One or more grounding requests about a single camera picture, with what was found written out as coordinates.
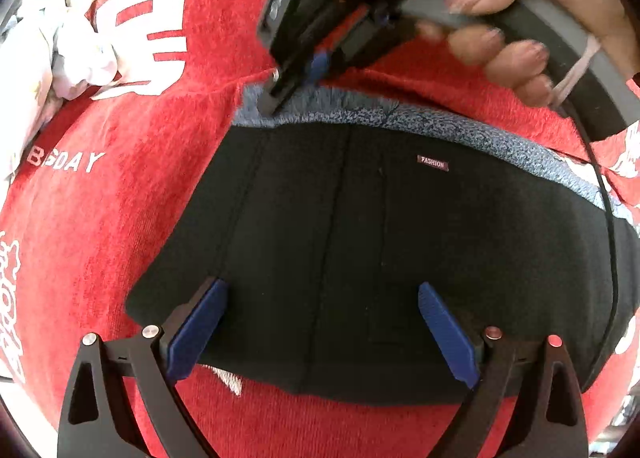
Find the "person's right hand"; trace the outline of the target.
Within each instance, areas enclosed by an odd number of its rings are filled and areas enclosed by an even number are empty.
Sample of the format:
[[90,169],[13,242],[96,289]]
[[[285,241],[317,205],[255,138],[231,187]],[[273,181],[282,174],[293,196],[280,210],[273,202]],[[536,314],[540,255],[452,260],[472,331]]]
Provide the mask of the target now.
[[629,90],[597,39],[567,10],[551,0],[515,0],[495,14],[451,14],[445,0],[406,0],[402,12],[449,28],[490,23],[506,40],[534,39],[549,51],[548,77],[554,83],[551,106],[581,113],[610,111],[624,120],[639,115],[639,100]]

